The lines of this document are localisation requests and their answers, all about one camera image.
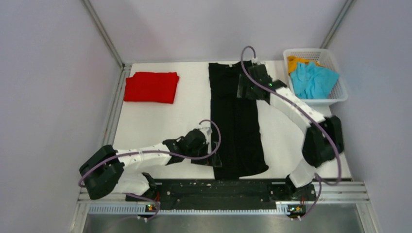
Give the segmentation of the black t shirt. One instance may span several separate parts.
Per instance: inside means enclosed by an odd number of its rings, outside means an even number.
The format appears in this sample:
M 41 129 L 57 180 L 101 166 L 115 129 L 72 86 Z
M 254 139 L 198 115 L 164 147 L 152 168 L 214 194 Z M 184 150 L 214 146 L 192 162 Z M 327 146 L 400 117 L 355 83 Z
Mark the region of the black t shirt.
M 237 97 L 238 82 L 243 74 L 240 63 L 208 64 L 211 91 L 210 119 L 220 129 L 212 141 L 221 140 L 218 155 L 222 166 L 215 167 L 217 180 L 237 180 L 240 177 L 266 172 L 255 100 Z

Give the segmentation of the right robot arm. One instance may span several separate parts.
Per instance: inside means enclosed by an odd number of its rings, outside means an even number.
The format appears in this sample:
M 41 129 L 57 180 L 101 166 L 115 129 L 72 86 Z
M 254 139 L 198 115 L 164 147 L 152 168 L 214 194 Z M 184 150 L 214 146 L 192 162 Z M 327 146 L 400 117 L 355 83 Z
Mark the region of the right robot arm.
M 285 194 L 298 200 L 324 163 L 336 160 L 337 182 L 342 178 L 340 154 L 344 151 L 341 120 L 337 116 L 325 116 L 301 101 L 281 80 L 273 80 L 264 64 L 242 66 L 237 97 L 263 100 L 281 111 L 303 133 L 303 158 L 285 179 Z

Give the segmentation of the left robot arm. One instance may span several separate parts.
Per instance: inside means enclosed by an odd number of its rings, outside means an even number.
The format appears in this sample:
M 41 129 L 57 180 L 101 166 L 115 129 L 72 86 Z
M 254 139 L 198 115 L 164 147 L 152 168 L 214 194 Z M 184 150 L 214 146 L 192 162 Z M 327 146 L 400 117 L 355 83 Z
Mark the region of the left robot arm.
M 157 200 L 154 178 L 148 167 L 171 166 L 191 160 L 206 160 L 220 147 L 221 133 L 215 127 L 195 128 L 185 136 L 167 139 L 153 146 L 133 150 L 116 150 L 102 146 L 79 169 L 79 186 L 91 200 L 121 193 L 133 199 Z

